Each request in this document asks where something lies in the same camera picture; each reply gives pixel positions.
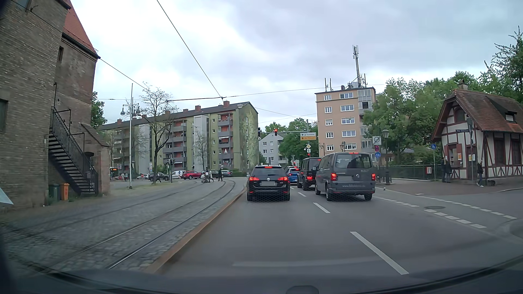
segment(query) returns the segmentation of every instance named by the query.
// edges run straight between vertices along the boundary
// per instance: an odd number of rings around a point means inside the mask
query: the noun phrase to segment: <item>green bin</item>
[[[49,198],[52,202],[56,202],[60,199],[60,185],[59,184],[49,185]]]

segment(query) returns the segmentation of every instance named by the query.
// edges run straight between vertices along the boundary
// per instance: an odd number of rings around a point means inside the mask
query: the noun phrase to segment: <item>asphalt road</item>
[[[521,190],[426,197],[378,188],[371,201],[328,202],[292,188],[290,201],[248,202],[244,195],[162,274],[397,277],[388,286],[398,286],[523,254],[523,239],[511,234],[523,219]]]

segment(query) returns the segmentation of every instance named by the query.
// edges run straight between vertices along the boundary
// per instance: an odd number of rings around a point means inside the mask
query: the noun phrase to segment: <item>red tiled roof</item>
[[[91,44],[89,37],[85,33],[84,27],[82,26],[82,23],[80,22],[80,19],[76,14],[76,11],[74,11],[74,7],[71,3],[71,0],[64,1],[70,5],[71,9],[69,9],[69,11],[67,12],[67,16],[65,17],[63,32],[67,34],[69,37],[78,41],[80,44],[87,47],[87,49],[91,50],[93,53],[96,53],[93,44]]]

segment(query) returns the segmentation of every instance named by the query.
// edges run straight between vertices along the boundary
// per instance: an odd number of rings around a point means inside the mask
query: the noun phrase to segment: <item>street lamp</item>
[[[120,112],[120,115],[124,116],[126,115],[126,112],[123,111],[124,106],[129,106],[130,112],[129,112],[129,189],[132,189],[132,152],[131,152],[131,139],[132,139],[132,117],[140,115],[140,106],[138,103],[133,104],[132,102],[132,93],[131,93],[131,104],[123,104],[122,105],[122,112]]]
[[[381,131],[381,134],[385,138],[385,185],[390,185],[391,182],[390,182],[390,172],[389,172],[389,161],[387,160],[387,156],[386,156],[389,152],[389,149],[387,146],[387,142],[388,142],[387,139],[389,138],[389,130],[383,129]]]

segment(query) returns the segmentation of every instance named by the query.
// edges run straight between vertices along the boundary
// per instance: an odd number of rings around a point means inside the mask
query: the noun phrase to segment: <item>brick building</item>
[[[8,2],[0,39],[0,188],[15,208],[47,203],[49,184],[107,193],[107,142],[90,126],[99,56],[70,0]]]

